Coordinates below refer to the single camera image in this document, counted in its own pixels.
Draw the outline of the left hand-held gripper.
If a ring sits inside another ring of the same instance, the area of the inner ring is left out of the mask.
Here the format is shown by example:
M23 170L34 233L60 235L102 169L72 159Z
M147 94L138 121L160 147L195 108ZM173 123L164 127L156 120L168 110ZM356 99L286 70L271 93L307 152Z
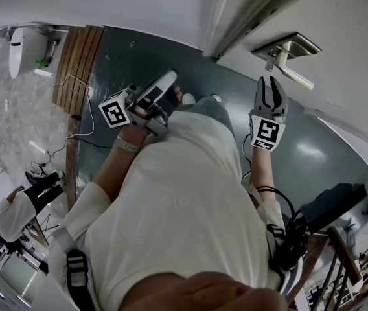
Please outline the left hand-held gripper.
M130 84L104 100L99 109L110 128L131 124L149 132L156 139L165 136L168 118L178 106L175 81L178 74L169 70L146 88Z

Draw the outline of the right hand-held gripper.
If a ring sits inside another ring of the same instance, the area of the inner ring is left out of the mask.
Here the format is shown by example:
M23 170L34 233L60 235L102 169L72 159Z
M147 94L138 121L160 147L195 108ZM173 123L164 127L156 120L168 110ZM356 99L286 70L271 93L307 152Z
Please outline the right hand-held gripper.
M270 76L273 107L266 102L267 87L264 77L257 82L254 109L249 112L251 145L269 152L274 151L285 130L288 97L277 79Z

